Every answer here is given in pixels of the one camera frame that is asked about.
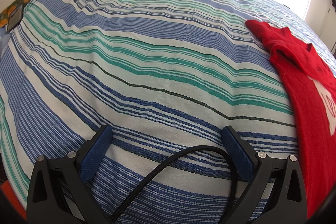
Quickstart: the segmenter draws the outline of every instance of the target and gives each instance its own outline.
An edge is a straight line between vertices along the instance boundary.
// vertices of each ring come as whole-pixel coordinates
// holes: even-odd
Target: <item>white patch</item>
[[[325,107],[325,112],[327,113],[327,117],[329,120],[330,135],[332,136],[334,135],[336,129],[336,104],[330,92],[319,81],[310,78],[309,76],[308,78],[314,82],[316,89],[322,99]]]

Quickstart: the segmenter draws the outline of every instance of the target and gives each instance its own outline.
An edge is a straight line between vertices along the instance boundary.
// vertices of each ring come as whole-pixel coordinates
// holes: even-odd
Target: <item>striped blanket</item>
[[[37,156],[78,150],[102,124],[114,137],[87,184],[107,214],[173,153],[223,148],[229,124],[271,157],[298,154],[290,101],[248,19],[289,26],[336,72],[316,34],[272,0],[31,0],[2,38],[0,61],[0,151],[23,206]],[[117,223],[217,224],[230,184],[219,155],[196,152],[161,172]]]

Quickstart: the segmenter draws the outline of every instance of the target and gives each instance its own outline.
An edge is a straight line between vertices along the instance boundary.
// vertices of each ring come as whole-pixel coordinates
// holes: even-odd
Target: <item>bed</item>
[[[0,152],[22,205],[36,158],[78,150],[102,124],[114,137],[87,185],[107,214],[173,153],[223,148],[226,125],[271,157],[297,155],[288,95],[248,19],[288,26],[336,74],[317,35],[272,0],[30,0],[20,25],[1,39],[0,61]],[[221,157],[190,154],[117,223],[218,223],[230,184]],[[236,198],[246,185],[239,180]]]

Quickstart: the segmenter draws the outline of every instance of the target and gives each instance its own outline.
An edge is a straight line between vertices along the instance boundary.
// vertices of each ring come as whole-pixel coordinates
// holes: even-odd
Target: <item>red cloth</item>
[[[294,37],[288,27],[256,20],[245,24],[270,52],[290,97],[310,217],[336,181],[336,79],[313,45]]]
[[[22,207],[20,201],[17,199],[11,185],[9,184],[9,181],[6,180],[3,184],[1,184],[0,188],[10,203],[12,203],[13,207],[22,216],[22,218],[27,219],[26,210]]]

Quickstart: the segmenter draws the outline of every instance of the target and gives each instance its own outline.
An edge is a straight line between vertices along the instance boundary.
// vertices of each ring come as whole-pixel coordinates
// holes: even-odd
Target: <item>silver screw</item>
[[[74,156],[76,156],[76,152],[75,151],[70,151],[68,153],[68,158],[73,158]]]
[[[258,152],[258,156],[259,156],[260,158],[264,159],[264,158],[266,158],[266,153],[260,151],[260,152]]]
[[[44,156],[43,155],[37,157],[37,161],[43,161],[43,160],[44,160]]]
[[[294,156],[294,155],[290,155],[290,156],[289,156],[289,159],[290,159],[291,161],[296,161],[296,160],[297,160],[296,156]]]

